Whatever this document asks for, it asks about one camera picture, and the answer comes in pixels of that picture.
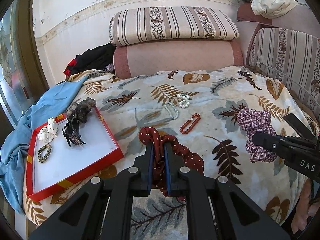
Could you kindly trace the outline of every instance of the person's hand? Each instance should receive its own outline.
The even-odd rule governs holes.
[[[313,217],[319,209],[320,201],[309,204],[311,194],[311,180],[307,179],[301,190],[300,199],[297,204],[297,210],[291,222],[292,232],[295,234],[298,230],[304,230],[307,226],[309,216]]]

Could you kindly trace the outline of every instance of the floral wall border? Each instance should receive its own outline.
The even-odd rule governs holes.
[[[104,0],[102,2],[96,3],[91,5],[74,15],[70,16],[69,18],[65,19],[64,21],[57,24],[51,30],[49,30],[46,34],[41,37],[36,38],[37,45],[43,45],[49,40],[51,40],[54,36],[58,35],[62,31],[66,30],[67,28],[95,15],[101,13],[103,11],[109,10],[111,8],[115,8],[121,5],[125,5],[128,3],[135,3],[135,2],[144,2],[144,1],[154,1],[154,0]],[[220,2],[228,5],[233,5],[239,7],[241,4],[241,0],[207,0],[207,1],[214,1]]]

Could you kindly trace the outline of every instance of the purple checkered scrunchie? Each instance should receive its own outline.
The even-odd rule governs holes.
[[[277,157],[275,153],[269,152],[261,146],[254,145],[252,142],[252,136],[256,132],[276,135],[275,129],[270,125],[270,112],[243,108],[238,113],[237,122],[241,129],[247,131],[247,137],[249,138],[249,140],[247,140],[245,148],[247,152],[250,153],[250,161],[253,163],[257,161],[267,163],[273,162]]]

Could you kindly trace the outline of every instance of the silver screw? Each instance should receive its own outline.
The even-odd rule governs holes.
[[[138,172],[138,168],[137,167],[130,167],[128,171],[130,173],[137,173]]]
[[[90,181],[92,184],[98,184],[100,182],[100,180],[101,179],[99,177],[93,177],[93,178],[91,178]]]
[[[226,176],[220,176],[218,178],[218,181],[221,183],[227,183],[228,182],[228,178]]]
[[[190,171],[190,168],[187,167],[187,166],[183,166],[183,167],[180,168],[180,171],[181,171],[182,173],[188,173],[188,172]]]

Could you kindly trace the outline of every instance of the red box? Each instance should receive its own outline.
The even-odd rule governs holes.
[[[45,143],[40,141],[37,135],[48,123],[39,126],[32,133],[27,155],[26,184],[27,196],[34,201],[64,190],[124,157],[96,107],[89,113],[88,121],[80,124],[81,139],[86,143],[82,146],[71,144],[69,147],[64,138],[61,127],[67,122],[65,114],[55,117],[55,120],[59,125],[58,136],[50,143],[52,151],[44,163],[38,161],[37,154],[38,149]]]

